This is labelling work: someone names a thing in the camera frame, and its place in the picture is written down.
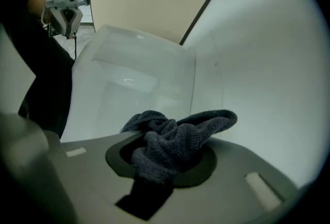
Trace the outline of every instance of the towel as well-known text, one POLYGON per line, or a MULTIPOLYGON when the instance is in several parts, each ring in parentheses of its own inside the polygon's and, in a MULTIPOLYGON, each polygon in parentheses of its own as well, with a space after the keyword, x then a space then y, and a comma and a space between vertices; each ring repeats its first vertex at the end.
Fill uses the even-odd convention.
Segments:
POLYGON ((147 131, 147 146, 134 150, 131 164, 140 179, 168 184, 184 171, 212 134, 227 130, 236 122, 236 114, 229 110, 205 111, 178 122, 148 110, 134 115, 121 131, 147 131))

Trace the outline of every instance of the black cable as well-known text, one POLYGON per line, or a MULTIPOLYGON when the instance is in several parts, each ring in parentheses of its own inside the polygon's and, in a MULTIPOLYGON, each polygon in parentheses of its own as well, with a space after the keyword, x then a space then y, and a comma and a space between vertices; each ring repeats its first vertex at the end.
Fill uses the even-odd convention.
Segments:
POLYGON ((77 59, 77 34, 74 35, 74 60, 77 59))

